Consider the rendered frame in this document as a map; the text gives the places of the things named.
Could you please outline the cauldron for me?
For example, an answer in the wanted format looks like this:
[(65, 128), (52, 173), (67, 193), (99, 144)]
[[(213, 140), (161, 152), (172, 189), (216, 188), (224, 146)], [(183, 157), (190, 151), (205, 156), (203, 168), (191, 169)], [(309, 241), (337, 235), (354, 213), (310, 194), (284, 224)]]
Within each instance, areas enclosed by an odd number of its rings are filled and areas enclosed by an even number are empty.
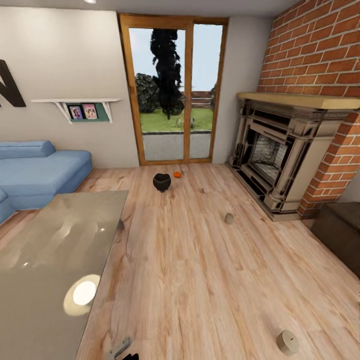
[(171, 184), (171, 177), (169, 174), (157, 173), (153, 178), (154, 187), (163, 193), (165, 190), (169, 189)]

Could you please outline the pillar candle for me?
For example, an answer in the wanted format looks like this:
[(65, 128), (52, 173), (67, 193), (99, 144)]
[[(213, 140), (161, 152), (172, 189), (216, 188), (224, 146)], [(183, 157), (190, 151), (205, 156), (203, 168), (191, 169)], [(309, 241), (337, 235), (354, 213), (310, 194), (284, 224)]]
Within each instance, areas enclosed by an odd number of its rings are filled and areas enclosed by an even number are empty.
[(227, 224), (227, 225), (232, 225), (233, 224), (233, 222), (234, 222), (234, 218), (235, 218), (235, 216), (232, 214), (232, 213), (227, 213), (226, 215), (225, 215), (225, 223)]
[(283, 330), (276, 338), (279, 350), (290, 357), (300, 350), (298, 338), (289, 330)]

